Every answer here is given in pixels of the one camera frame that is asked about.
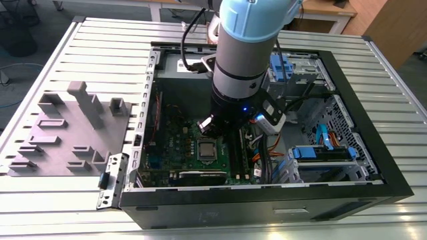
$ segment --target floor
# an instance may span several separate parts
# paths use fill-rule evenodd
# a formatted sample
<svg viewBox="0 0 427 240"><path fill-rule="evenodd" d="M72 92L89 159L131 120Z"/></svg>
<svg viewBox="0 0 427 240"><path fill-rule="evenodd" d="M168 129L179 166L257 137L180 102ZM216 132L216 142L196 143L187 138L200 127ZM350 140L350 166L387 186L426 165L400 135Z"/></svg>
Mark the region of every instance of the floor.
<svg viewBox="0 0 427 240"><path fill-rule="evenodd" d="M32 36L39 44L37 53L21 58L9 57L8 53L0 48L0 66L15 63L44 65L75 16L151 21L149 9L147 7L73 2L65 2L63 7L63 11L56 11L51 1L39 0L35 8L41 23L31 28ZM161 20L164 22L180 23L185 21L188 23L195 11L187 10L177 14L180 17L173 18L171 12L163 9ZM207 19L211 19L211 17L211 13L207 13ZM16 103L24 98L40 69L36 66L15 66L4 70L12 80L9 86L0 86L0 106ZM427 62L419 61L416 56L412 56L398 72L419 101L427 106L427 94L424 94L427 91L427 84L424 83L427 81ZM0 134L17 107L19 104L0 107Z"/></svg>

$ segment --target green circuit board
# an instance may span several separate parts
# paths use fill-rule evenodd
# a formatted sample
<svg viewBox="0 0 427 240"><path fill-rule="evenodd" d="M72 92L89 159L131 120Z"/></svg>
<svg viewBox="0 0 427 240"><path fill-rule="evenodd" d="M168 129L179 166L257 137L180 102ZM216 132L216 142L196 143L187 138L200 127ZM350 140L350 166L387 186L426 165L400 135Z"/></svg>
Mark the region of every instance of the green circuit board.
<svg viewBox="0 0 427 240"><path fill-rule="evenodd" d="M140 169L143 178L151 187L169 187L171 177L179 172L225 172L227 185L251 184L249 175L231 175L231 160L223 138L211 139L201 135L196 120L167 121L164 125L164 141L161 154L148 154L149 168ZM209 141L215 145L215 160L199 159L199 143Z"/></svg>

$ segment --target open pc tower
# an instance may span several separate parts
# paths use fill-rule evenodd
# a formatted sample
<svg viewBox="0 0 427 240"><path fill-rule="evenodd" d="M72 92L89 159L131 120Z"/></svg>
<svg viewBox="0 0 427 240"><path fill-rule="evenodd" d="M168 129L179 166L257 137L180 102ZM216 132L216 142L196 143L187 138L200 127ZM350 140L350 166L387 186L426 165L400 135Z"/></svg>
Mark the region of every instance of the open pc tower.
<svg viewBox="0 0 427 240"><path fill-rule="evenodd" d="M215 51L188 44L188 62ZM271 182L260 184L259 129L200 135L212 81L183 69L177 44L152 43L132 153L109 159L99 209L120 208L143 229L236 226L339 220L412 195L332 53L281 51L285 72L273 51L263 83L271 96L334 94L295 104L277 143L268 139Z"/></svg>

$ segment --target black trash bin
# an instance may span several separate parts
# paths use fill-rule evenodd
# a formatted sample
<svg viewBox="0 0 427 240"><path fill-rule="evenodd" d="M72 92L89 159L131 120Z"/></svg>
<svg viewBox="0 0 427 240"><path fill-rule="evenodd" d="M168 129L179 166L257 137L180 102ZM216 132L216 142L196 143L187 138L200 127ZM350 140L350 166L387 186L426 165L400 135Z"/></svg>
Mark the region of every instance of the black trash bin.
<svg viewBox="0 0 427 240"><path fill-rule="evenodd" d="M28 27L40 23L35 6L28 0L0 0L5 10L17 17Z"/></svg>
<svg viewBox="0 0 427 240"><path fill-rule="evenodd" d="M23 20L0 12L0 46L12 57L25 57L37 51L37 44Z"/></svg>

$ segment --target aluminum extrusion table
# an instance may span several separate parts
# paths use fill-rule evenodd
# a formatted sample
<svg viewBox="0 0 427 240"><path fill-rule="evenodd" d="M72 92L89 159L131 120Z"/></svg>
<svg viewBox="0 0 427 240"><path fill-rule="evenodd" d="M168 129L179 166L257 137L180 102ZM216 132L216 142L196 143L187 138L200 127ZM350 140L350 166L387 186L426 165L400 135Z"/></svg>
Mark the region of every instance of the aluminum extrusion table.
<svg viewBox="0 0 427 240"><path fill-rule="evenodd" d="M28 137L37 119L37 101L44 92L63 100L69 81L87 82L99 100L123 98L140 103L151 42L180 42L180 24L116 19L80 18L72 22L45 63L12 120L0 136L0 172ZM187 41L205 43L207 29L199 26ZM0 176L0 236L84 234L85 238L115 236L140 239L412 239L427 238L427 112L391 68L376 46L358 36L283 31L283 48L334 53L382 139L410 183L415 196L380 205L339 220L251 227L215 227L141 231L121 211L95 211L99 177ZM131 117L125 141L132 141ZM131 153L131 144L123 152Z"/></svg>

